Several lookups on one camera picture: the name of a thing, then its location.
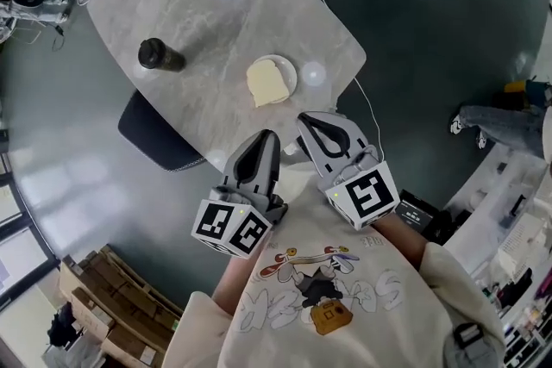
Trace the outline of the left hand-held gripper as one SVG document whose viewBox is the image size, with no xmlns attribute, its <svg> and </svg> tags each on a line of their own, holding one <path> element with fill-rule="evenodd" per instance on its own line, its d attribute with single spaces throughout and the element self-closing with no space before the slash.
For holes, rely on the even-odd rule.
<svg viewBox="0 0 552 368">
<path fill-rule="evenodd" d="M 280 141 L 272 130 L 242 142 L 224 167 L 225 186 L 213 188 L 200 203 L 191 236 L 220 253 L 250 258 L 288 210 L 281 197 L 263 195 L 273 192 L 279 162 Z"/>
</svg>

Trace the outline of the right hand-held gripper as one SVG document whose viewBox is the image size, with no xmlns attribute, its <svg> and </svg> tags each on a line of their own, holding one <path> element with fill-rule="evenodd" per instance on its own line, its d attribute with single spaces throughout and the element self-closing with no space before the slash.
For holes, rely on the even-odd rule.
<svg viewBox="0 0 552 368">
<path fill-rule="evenodd" d="M 297 126 L 320 175 L 318 189 L 354 230 L 395 210 L 400 198 L 389 166 L 353 121 L 310 111 L 298 115 Z"/>
</svg>

